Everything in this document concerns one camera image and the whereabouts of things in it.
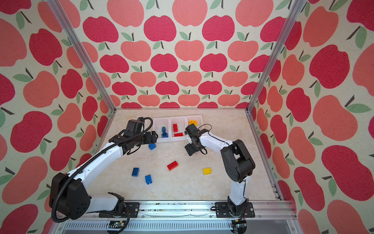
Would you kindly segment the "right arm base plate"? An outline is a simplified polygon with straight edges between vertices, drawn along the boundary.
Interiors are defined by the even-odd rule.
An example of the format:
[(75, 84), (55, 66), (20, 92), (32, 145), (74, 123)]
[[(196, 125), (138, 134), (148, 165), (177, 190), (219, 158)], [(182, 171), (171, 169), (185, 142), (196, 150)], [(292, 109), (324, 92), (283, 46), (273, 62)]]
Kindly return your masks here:
[(244, 202), (241, 205), (216, 202), (210, 210), (216, 213), (217, 218), (254, 218), (256, 216), (251, 202)]

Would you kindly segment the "small dark blue lego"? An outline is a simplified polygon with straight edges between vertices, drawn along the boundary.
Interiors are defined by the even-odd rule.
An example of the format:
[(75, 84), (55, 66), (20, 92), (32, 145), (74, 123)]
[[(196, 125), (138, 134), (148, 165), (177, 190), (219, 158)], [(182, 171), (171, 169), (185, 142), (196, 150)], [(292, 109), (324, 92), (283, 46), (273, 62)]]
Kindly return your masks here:
[(162, 138), (168, 138), (168, 131), (166, 127), (163, 126), (161, 130), (162, 130), (162, 134), (161, 134)]

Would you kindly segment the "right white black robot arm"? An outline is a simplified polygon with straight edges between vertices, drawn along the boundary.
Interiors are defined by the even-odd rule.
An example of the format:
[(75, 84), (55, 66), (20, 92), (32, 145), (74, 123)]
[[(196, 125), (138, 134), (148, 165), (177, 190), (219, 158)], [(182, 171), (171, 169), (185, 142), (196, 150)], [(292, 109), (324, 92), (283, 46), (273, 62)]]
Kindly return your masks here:
[(245, 197), (247, 179), (256, 165), (245, 144), (241, 140), (230, 141), (211, 135), (208, 130), (185, 131), (189, 144), (185, 149), (189, 156), (203, 152), (207, 148), (220, 153), (225, 171), (232, 180), (228, 196), (228, 212), (233, 217), (243, 217), (248, 204)]

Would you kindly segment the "white three-compartment plastic bin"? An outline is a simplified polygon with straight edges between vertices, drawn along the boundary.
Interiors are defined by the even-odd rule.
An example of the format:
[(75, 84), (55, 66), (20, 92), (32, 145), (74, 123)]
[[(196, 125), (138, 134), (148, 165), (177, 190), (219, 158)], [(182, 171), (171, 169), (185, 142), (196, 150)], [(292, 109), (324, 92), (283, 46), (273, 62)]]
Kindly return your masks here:
[(157, 143), (187, 140), (185, 129), (191, 123), (202, 126), (202, 115), (153, 118), (152, 130), (158, 134)]

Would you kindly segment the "blue lego cube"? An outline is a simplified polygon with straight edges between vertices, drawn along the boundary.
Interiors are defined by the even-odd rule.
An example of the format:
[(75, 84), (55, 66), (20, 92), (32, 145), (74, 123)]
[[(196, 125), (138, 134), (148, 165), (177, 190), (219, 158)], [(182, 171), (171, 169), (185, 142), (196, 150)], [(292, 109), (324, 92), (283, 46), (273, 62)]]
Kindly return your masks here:
[(150, 150), (153, 150), (156, 148), (156, 144), (155, 143), (149, 144), (148, 147)]

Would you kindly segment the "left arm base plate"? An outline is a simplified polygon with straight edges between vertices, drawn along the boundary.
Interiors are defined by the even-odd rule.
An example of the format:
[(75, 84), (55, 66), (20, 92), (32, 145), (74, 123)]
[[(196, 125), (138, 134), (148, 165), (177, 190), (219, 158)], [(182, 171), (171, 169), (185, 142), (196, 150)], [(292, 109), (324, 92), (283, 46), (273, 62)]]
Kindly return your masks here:
[(137, 218), (139, 212), (139, 202), (124, 202), (115, 207), (113, 211), (99, 213), (100, 218)]

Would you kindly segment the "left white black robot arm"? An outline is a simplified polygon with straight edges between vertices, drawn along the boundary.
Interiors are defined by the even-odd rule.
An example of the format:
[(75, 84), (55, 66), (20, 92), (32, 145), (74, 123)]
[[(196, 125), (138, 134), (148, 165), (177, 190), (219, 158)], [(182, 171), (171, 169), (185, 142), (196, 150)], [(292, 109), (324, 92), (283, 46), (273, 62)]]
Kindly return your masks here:
[(58, 173), (54, 176), (49, 201), (52, 221), (61, 223), (68, 219), (75, 220), (86, 213), (103, 213), (115, 217), (128, 215), (122, 196), (113, 192), (104, 196), (91, 196), (87, 189), (99, 174), (115, 160), (129, 154), (133, 147), (153, 144), (157, 139), (155, 131), (134, 136), (121, 131), (85, 163), (66, 174)]

